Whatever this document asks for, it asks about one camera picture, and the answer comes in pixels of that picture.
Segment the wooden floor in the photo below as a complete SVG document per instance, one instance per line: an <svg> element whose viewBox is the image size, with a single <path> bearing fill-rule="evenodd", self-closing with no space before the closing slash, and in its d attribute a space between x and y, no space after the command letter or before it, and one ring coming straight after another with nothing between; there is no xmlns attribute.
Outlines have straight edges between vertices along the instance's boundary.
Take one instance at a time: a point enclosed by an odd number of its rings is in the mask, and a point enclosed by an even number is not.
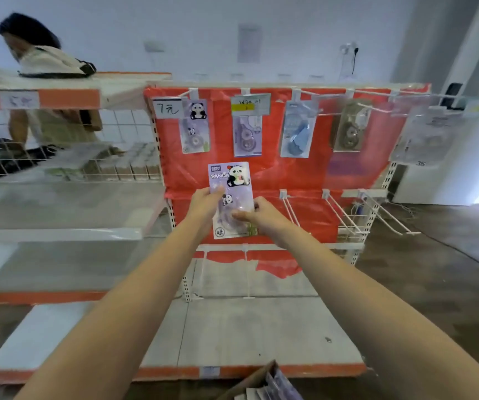
<svg viewBox="0 0 479 400"><path fill-rule="evenodd" d="M404 211L398 214L408 217ZM415 215L407 222L430 237L398 237L377 222L357 268L414 306L479 361L479 206L418 207ZM0 306L0 345L28 311L27 307ZM357 379L296 379L293 383L305 400L391 399L373 372ZM135 383L126 398L211 399L232 384ZM0 387L0 399L12 398L18 389Z"/></svg>

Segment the black hair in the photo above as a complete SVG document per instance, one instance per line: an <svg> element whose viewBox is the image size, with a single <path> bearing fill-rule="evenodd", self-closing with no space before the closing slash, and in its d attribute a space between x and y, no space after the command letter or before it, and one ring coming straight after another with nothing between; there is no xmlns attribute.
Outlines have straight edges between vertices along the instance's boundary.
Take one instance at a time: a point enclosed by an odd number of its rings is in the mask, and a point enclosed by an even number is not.
<svg viewBox="0 0 479 400"><path fill-rule="evenodd" d="M34 46L61 48L60 40L37 19L13 12L0 23L0 34L9 33Z"/></svg>

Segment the cartoon panda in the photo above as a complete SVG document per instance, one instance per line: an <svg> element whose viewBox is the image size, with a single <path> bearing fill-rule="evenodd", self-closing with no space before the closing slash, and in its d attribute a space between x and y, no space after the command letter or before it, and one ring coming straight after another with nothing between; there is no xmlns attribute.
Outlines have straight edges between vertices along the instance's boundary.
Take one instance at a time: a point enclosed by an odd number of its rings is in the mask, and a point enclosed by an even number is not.
<svg viewBox="0 0 479 400"><path fill-rule="evenodd" d="M237 187L238 185L249 185L251 181L246 177L247 171L245 168L235 165L227 166L228 168L228 180L227 185L229 187Z"/></svg>
<svg viewBox="0 0 479 400"><path fill-rule="evenodd" d="M191 119L206 119L206 111L204 110L204 105L201 102L193 102L191 104L191 114L189 114Z"/></svg>
<svg viewBox="0 0 479 400"><path fill-rule="evenodd" d="M223 201L223 206L227 206L228 204L231 204L233 202L232 195L230 194L223 194L221 200Z"/></svg>

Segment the yellow price label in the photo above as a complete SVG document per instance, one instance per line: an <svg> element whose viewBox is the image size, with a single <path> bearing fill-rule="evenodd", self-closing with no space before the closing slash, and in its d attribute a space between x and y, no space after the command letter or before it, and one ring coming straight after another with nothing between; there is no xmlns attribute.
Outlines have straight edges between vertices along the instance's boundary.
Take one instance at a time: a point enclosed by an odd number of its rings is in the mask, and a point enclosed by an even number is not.
<svg viewBox="0 0 479 400"><path fill-rule="evenodd" d="M232 104L232 111L254 111L254 104Z"/></svg>

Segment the person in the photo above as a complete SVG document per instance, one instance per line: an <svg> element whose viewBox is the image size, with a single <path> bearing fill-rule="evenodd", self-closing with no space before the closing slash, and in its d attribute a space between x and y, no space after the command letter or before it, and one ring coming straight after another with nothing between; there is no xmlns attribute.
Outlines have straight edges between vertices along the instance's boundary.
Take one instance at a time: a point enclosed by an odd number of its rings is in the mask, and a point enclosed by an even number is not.
<svg viewBox="0 0 479 400"><path fill-rule="evenodd" d="M22 76L79 78L95 73L91 63L63 53L58 37L41 22L27 15L14 12L3 19L0 35L12 56L20 63ZM75 142L98 141L94 132L100 131L103 126L97 110L10 111L10 137L23 149L29 127L40 145L66 147Z"/></svg>
<svg viewBox="0 0 479 400"><path fill-rule="evenodd" d="M16 400L123 398L164 319L223 190L197 190L185 219L70 331ZM479 364L427 318L344 262L262 197L255 224L303 268L368 363L401 399L479 400Z"/></svg>

